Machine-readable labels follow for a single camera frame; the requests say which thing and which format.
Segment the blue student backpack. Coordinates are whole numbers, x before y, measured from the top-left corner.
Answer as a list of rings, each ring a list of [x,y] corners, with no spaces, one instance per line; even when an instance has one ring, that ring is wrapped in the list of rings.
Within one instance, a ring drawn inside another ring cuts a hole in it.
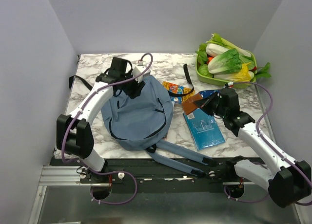
[[[151,75],[143,78],[141,95],[131,99],[124,92],[103,105],[100,114],[110,135],[128,151],[146,151],[156,162],[197,177],[204,171],[157,153],[167,150],[184,158],[216,166],[216,161],[190,149],[163,140],[173,117],[168,91]]]

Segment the brown leather wallet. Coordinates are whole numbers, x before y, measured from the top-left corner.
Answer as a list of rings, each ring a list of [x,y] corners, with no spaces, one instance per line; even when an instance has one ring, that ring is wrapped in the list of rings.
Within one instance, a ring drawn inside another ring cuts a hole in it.
[[[187,100],[182,102],[182,108],[186,115],[191,114],[194,110],[197,109],[197,105],[195,104],[195,101],[202,100],[202,96],[200,93],[197,93],[191,97],[189,97]]]

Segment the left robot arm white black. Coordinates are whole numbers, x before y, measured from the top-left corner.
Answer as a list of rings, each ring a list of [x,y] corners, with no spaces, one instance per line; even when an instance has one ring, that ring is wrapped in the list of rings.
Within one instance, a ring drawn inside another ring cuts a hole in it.
[[[149,70],[140,59],[136,65],[119,57],[114,57],[111,66],[96,77],[89,94],[69,115],[61,114],[57,118],[57,149],[61,151],[62,161],[67,163],[65,155],[73,155],[82,164],[92,170],[92,178],[104,182],[108,177],[106,161],[94,149],[91,125],[116,92],[125,92],[134,99],[140,95],[145,85],[143,75]]]

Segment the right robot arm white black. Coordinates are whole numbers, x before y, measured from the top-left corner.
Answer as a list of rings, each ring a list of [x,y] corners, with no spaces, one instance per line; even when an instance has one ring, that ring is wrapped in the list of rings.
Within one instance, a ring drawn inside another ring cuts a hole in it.
[[[237,157],[232,165],[224,169],[228,180],[246,178],[266,190],[279,207],[298,203],[311,195],[310,165],[289,156],[267,137],[259,124],[241,111],[234,89],[223,88],[194,104],[210,116],[221,117],[225,127],[247,143],[267,166],[263,168],[248,159]]]

